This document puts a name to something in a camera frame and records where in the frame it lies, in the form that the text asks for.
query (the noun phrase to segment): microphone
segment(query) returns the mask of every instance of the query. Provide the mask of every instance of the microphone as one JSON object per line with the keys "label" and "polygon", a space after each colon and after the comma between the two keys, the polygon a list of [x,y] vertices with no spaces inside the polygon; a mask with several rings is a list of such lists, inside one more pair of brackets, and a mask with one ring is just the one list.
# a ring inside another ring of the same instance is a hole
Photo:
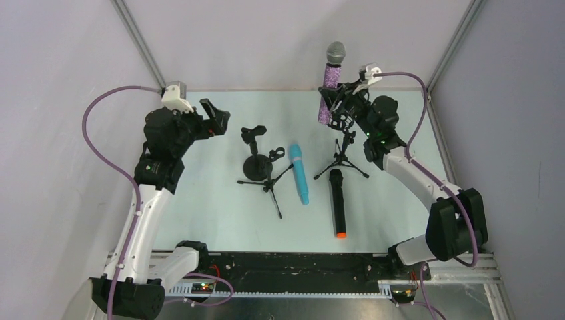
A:
{"label": "microphone", "polygon": [[330,171],[330,182],[332,185],[332,201],[334,209],[334,223],[336,237],[347,238],[345,230],[345,207],[343,204],[343,175],[340,169]]}
{"label": "microphone", "polygon": [[[332,42],[326,51],[328,63],[324,73],[324,87],[337,88],[339,75],[341,73],[341,63],[345,59],[345,46],[339,41]],[[332,114],[326,101],[320,101],[320,111],[318,112],[318,122],[327,125],[332,120]]]}
{"label": "microphone", "polygon": [[290,160],[294,164],[294,179],[300,193],[300,199],[303,205],[310,203],[308,199],[308,184],[306,183],[306,175],[304,174],[304,164],[302,163],[302,150],[297,144],[290,146]]}

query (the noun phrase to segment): white wall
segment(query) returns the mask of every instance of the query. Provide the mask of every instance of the white wall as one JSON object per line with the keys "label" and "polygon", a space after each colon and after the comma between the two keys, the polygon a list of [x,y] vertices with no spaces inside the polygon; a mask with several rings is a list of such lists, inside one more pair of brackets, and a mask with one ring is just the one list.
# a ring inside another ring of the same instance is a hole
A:
{"label": "white wall", "polygon": [[[425,81],[470,0],[127,1],[166,79],[193,91],[314,89],[326,48],[343,41],[345,81],[361,65],[410,71]],[[386,79],[379,87],[417,87]]]}
{"label": "white wall", "polygon": [[565,6],[489,1],[433,93],[519,319],[562,319]]}
{"label": "white wall", "polygon": [[[153,82],[111,2],[0,5],[0,313],[60,319],[117,242],[131,188],[99,161],[81,118],[101,93]],[[150,93],[120,93],[95,109],[94,144],[133,172]]]}

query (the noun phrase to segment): purple glitter microphone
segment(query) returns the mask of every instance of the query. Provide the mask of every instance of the purple glitter microphone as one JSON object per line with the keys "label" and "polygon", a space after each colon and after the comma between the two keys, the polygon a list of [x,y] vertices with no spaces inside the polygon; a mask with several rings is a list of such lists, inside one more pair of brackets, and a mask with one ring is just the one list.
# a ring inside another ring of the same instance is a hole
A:
{"label": "purple glitter microphone", "polygon": [[[341,73],[341,63],[345,58],[345,46],[339,41],[332,42],[328,46],[326,54],[328,63],[326,63],[326,73],[324,74],[324,87],[337,88],[339,74]],[[324,99],[321,99],[318,122],[327,125],[331,122],[331,119],[331,112]]]}

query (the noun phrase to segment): round black base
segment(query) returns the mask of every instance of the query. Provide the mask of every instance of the round black base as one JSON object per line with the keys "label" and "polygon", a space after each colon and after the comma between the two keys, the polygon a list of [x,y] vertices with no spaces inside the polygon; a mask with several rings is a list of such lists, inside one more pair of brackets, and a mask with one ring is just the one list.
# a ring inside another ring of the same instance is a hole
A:
{"label": "round black base", "polygon": [[[269,159],[264,155],[257,155],[258,161],[264,161],[267,166],[267,173],[271,174],[273,172],[273,164],[269,162]],[[247,179],[251,181],[262,181],[267,178],[265,172],[261,170],[257,161],[253,156],[250,156],[243,163],[243,174]]]}

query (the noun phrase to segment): robotic arm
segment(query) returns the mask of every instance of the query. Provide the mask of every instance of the robotic arm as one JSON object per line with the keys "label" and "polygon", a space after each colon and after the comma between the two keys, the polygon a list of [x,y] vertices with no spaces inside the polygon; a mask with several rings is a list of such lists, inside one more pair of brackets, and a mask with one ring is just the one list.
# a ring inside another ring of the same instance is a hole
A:
{"label": "robotic arm", "polygon": [[367,136],[364,152],[367,161],[386,171],[414,193],[430,213],[426,233],[389,248],[395,267],[414,265],[422,261],[447,261],[472,248],[470,231],[462,212],[446,193],[453,191],[464,205],[473,226],[477,245],[488,239],[482,197],[475,189],[460,187],[436,178],[424,165],[406,152],[406,143],[396,133],[398,102],[387,96],[368,100],[368,88],[381,77],[380,69],[367,65],[354,83],[342,83],[337,88],[319,88],[322,98],[332,111],[334,121],[351,126],[352,119]]}
{"label": "robotic arm", "polygon": [[[147,141],[135,167],[141,207],[136,195],[122,230],[116,251],[100,278],[92,281],[92,300],[105,313],[112,278],[119,270],[113,299],[113,314],[138,319],[154,319],[160,312],[165,292],[179,279],[199,266],[208,256],[202,243],[183,241],[164,262],[149,269],[151,249],[158,226],[184,170],[182,157],[196,140],[223,135],[230,114],[216,109],[208,99],[200,104],[209,119],[204,120],[186,101],[186,87],[179,81],[167,85],[163,107],[145,117],[143,133]],[[135,219],[135,227],[130,228]]]}

